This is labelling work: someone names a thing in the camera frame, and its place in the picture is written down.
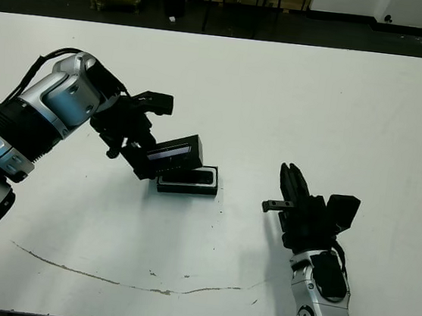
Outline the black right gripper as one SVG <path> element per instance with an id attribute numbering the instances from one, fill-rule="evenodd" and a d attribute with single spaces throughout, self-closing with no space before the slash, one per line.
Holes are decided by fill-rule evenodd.
<path id="1" fill-rule="evenodd" d="M 262 211 L 277 211 L 283 245 L 293 251 L 328 250 L 341 227 L 328 212 L 322 196 L 310 196 L 305 178 L 295 164 L 281 164 L 283 200 L 261 203 Z"/>

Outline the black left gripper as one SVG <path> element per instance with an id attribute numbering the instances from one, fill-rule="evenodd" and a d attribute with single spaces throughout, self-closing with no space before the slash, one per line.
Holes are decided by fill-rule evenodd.
<path id="1" fill-rule="evenodd" d="M 108 146 L 106 155 L 110 159 L 122 155 L 140 180 L 155 179 L 156 170 L 146 151 L 156 146 L 156 140 L 146 113 L 161 115 L 162 108 L 157 99 L 122 95 L 110 108 L 90 118 L 90 125 Z"/>

